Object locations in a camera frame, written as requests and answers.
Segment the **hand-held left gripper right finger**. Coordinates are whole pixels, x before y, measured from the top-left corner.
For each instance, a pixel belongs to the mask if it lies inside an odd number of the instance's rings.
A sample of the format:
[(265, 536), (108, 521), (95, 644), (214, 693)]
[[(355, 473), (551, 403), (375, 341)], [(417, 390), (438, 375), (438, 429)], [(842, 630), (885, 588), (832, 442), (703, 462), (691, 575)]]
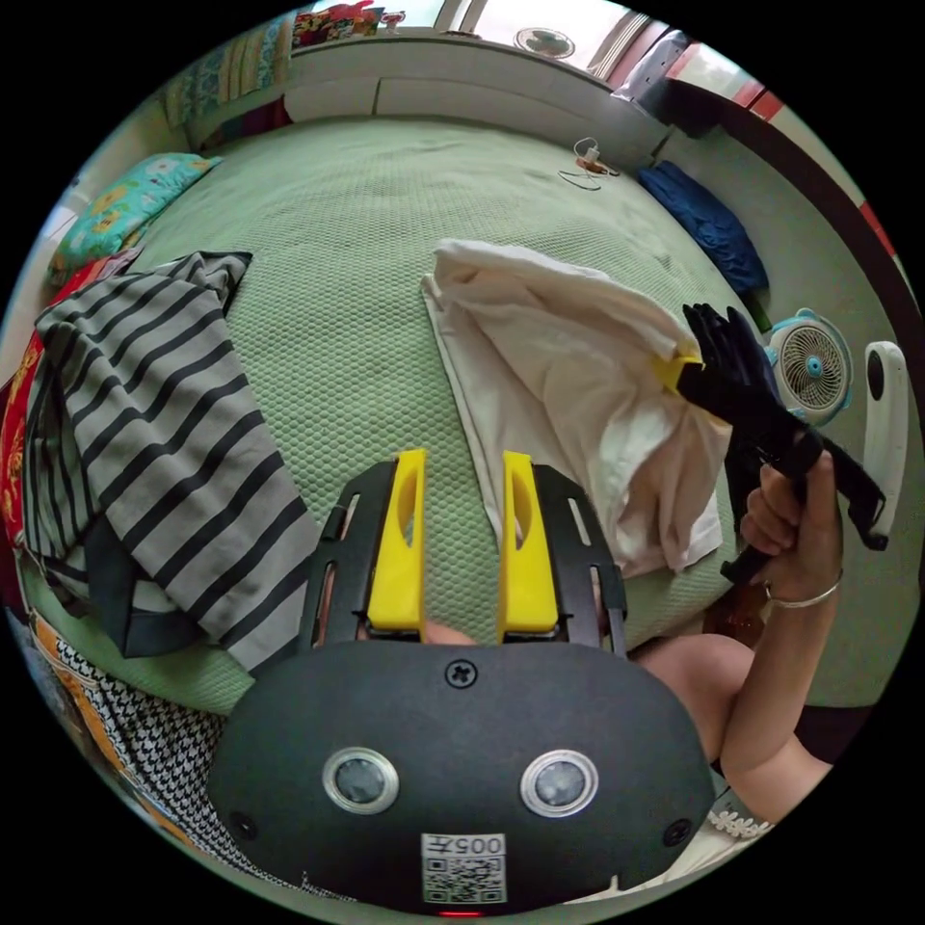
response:
[(497, 628), (554, 630), (558, 602), (531, 458), (503, 454)]

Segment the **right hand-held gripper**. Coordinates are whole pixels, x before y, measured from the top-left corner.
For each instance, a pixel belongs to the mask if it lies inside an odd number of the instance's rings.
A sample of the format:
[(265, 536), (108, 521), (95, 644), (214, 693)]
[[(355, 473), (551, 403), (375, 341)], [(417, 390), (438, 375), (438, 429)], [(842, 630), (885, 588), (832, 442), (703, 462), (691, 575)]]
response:
[(764, 463), (782, 463), (800, 500), (805, 476), (819, 453), (832, 456), (836, 489), (848, 502), (848, 516), (862, 543), (882, 552), (887, 538), (875, 524), (885, 506), (880, 485), (841, 446), (788, 410), (773, 383), (770, 361), (743, 316), (733, 307), (721, 315), (710, 304), (685, 304), (683, 315), (700, 346), (697, 357), (654, 356), (652, 370), (674, 395), (722, 419), (732, 428), (725, 470), (736, 527), (746, 512), (747, 496), (759, 485)]

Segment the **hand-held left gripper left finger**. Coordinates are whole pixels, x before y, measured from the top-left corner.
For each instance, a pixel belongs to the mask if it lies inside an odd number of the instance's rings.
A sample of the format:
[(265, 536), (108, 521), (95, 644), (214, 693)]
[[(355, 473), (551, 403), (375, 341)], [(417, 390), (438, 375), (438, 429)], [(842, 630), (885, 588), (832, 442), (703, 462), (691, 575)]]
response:
[(426, 451), (393, 460), (391, 486), (373, 573), (367, 619), (373, 627), (422, 627), (424, 608), (424, 491)]

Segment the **person's right hand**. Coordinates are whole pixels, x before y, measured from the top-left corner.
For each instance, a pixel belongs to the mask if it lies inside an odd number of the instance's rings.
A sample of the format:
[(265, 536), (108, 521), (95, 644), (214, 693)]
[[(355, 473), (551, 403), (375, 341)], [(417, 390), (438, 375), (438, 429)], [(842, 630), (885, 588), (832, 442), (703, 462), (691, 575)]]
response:
[(748, 496), (743, 540), (769, 556), (753, 583), (776, 606), (799, 610), (834, 597), (842, 576), (843, 532), (833, 458), (823, 451), (805, 476), (805, 499), (795, 483), (765, 464)]

